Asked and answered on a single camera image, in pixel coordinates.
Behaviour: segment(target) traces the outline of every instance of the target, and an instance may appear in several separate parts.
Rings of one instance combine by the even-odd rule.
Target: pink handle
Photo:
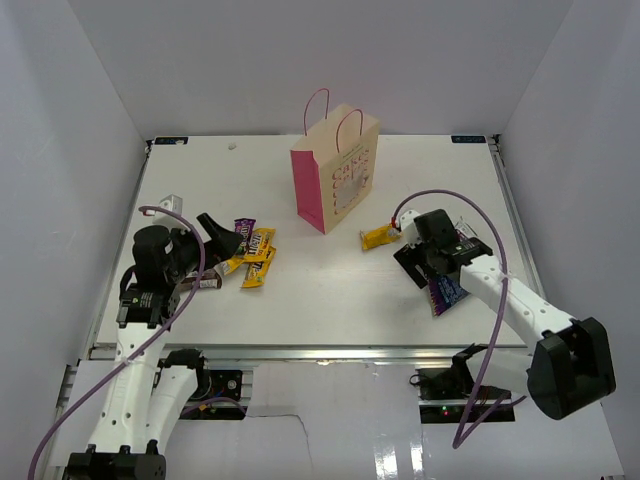
[[[319,88],[318,90],[315,91],[315,93],[313,95],[311,95],[311,98],[309,99],[309,101],[307,102],[307,106],[304,107],[304,119],[302,120],[302,123],[304,125],[304,136],[307,136],[307,110],[309,110],[309,104],[311,103],[311,100],[313,100],[313,97],[315,97],[318,93],[320,93],[321,91],[326,91],[327,92],[327,106],[324,109],[324,119],[327,119],[327,115],[329,115],[329,89],[328,88]]]
[[[342,117],[342,120],[340,120],[340,123],[338,124],[338,128],[336,129],[336,149],[338,150],[338,153],[340,153],[340,145],[338,145],[338,134],[340,133],[340,127],[342,126],[342,122],[344,122],[347,119],[347,117],[351,115],[353,112],[360,113],[360,136],[362,136],[362,124],[364,123],[364,113],[362,113],[362,110],[360,110],[359,108],[354,108],[349,113],[347,113],[344,117]]]

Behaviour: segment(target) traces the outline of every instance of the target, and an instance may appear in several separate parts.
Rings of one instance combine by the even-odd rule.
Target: pink paper bag
[[[313,97],[327,92],[323,120],[307,129]],[[347,104],[329,112],[329,90],[304,109],[304,136],[291,149],[298,215],[329,233],[371,191],[380,121]]]

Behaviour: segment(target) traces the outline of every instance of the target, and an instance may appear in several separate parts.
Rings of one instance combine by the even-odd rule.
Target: white table
[[[381,136],[371,194],[330,234],[296,214],[289,148],[298,137],[190,137],[186,145],[153,146],[136,209],[167,194],[184,199],[193,221],[208,212],[233,228],[238,217],[277,229],[277,256],[266,285],[240,289],[244,268],[224,278],[221,290],[198,292],[176,322],[170,345],[442,346],[486,341],[495,314],[467,298],[439,318],[393,258],[401,242],[362,252],[359,231],[388,222],[398,203],[428,188],[461,192],[484,208],[507,248],[512,273],[527,282],[493,159],[487,144],[453,144],[448,136]],[[486,243],[489,229],[466,204],[444,195],[422,197],[411,207],[447,210],[463,217]],[[149,224],[134,211],[97,335],[113,344],[118,282],[133,264],[133,234]],[[506,325],[500,345],[522,345]]]

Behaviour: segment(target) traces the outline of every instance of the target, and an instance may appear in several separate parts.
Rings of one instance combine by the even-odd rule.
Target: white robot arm
[[[175,212],[176,199],[167,197],[161,205]],[[209,269],[233,256],[242,236],[206,213],[197,218],[211,237],[204,243],[204,268]],[[157,215],[153,223],[135,233],[135,265],[120,283],[115,366],[130,364],[111,381],[86,451],[69,458],[66,473],[73,480],[164,479],[169,435],[189,398],[209,389],[198,350],[173,351],[160,360],[170,331],[128,360],[158,330],[170,326],[180,301],[178,285],[200,263],[193,232],[166,215]]]
[[[503,273],[491,249],[477,238],[460,239],[444,210],[399,218],[407,245],[395,258],[416,284],[446,275],[498,311]],[[607,333],[595,319],[576,320],[510,278],[504,321],[531,356],[495,350],[483,384],[530,396],[550,418],[561,419],[612,393],[615,376]],[[478,376],[486,346],[472,345],[453,359],[450,378],[468,390]]]

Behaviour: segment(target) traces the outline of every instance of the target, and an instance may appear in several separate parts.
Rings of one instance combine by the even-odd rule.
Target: white enclosure
[[[0,0],[0,40],[0,478],[86,358],[143,139],[299,133],[324,86],[387,133],[502,134],[548,297],[609,331],[604,409],[640,478],[640,2]]]

